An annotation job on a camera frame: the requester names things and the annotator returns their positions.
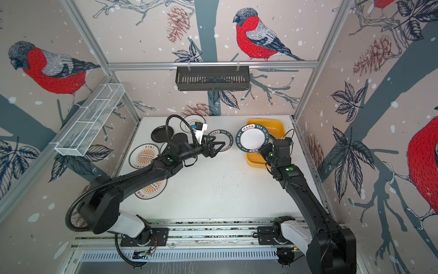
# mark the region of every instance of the bird feet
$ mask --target bird feet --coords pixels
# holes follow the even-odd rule
[[[68,106],[67,106],[67,111],[68,111],[68,112],[70,112],[70,108],[71,108],[72,106],[78,106],[78,107],[80,107],[81,105],[80,105],[80,104],[76,104],[76,103],[73,103],[73,104],[68,105]]]

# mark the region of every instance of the snow dot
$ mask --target snow dot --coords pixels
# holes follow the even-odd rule
[[[35,213],[28,218],[28,222],[35,223],[39,218],[39,213]]]

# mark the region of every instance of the red bird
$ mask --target red bird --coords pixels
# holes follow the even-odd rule
[[[423,230],[423,221],[438,213],[438,116],[434,117],[424,128],[417,132],[409,142],[408,151],[409,176],[396,174],[388,162],[393,176],[410,181],[429,203],[431,209],[419,217],[410,208],[406,208],[419,221],[418,230]]]
[[[9,59],[15,69],[23,71],[43,89],[57,94],[71,94],[77,105],[74,93],[85,84],[88,73],[100,68],[90,62],[74,59],[66,54],[51,53],[35,47],[34,44],[20,41],[9,49]]]
[[[293,55],[290,49],[280,42],[275,32],[263,24],[255,9],[247,7],[239,10],[234,16],[234,22],[237,23],[237,44],[248,54],[249,60],[253,58],[267,60],[271,56],[286,55],[303,61]]]

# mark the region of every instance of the decorative plate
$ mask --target decorative plate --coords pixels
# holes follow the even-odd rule
[[[159,153],[160,150],[154,144],[144,144],[138,146],[129,155],[129,164],[133,168],[144,168],[148,166],[152,159],[155,159]]]
[[[226,131],[226,130],[223,130],[223,129],[218,129],[218,130],[214,130],[214,131],[212,131],[212,132],[210,132],[208,135],[209,136],[215,136],[215,135],[225,135],[226,136],[226,138],[228,138],[229,139],[229,142],[228,142],[228,145],[227,145],[227,143],[226,143],[226,141],[225,141],[225,146],[221,149],[221,150],[219,150],[220,152],[223,152],[223,151],[226,151],[226,150],[229,150],[230,149],[230,147],[233,145],[233,143],[234,143],[234,139],[233,139],[233,136],[231,135],[231,133],[229,133],[228,131]]]
[[[237,147],[247,153],[255,153],[269,142],[268,129],[260,124],[242,127],[236,135]]]
[[[193,126],[195,124],[195,122],[201,122],[201,123],[205,124],[204,117],[202,117],[200,115],[190,115],[190,116],[185,117],[184,120],[186,120],[187,123],[189,123],[190,126]],[[180,123],[180,128],[185,133],[191,133],[191,129],[188,128],[186,126],[186,124],[184,122],[182,122],[182,121]]]
[[[163,192],[166,185],[167,185],[167,179],[164,179],[163,181],[152,183],[147,187],[142,188],[139,191],[136,191],[135,195],[143,200],[152,199],[158,196],[161,192]]]

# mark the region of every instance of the cable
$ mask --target cable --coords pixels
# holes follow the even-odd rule
[[[132,262],[130,261],[127,257],[125,257],[125,255],[123,255],[122,251],[120,250],[119,247],[119,242],[117,240],[117,235],[118,233],[114,233],[114,245],[116,246],[117,249],[117,253],[119,254],[120,257],[122,257],[122,259],[127,262],[128,264],[132,265],[134,267],[134,269],[136,267],[141,268],[142,266],[144,266],[145,264],[147,264],[148,262]]]

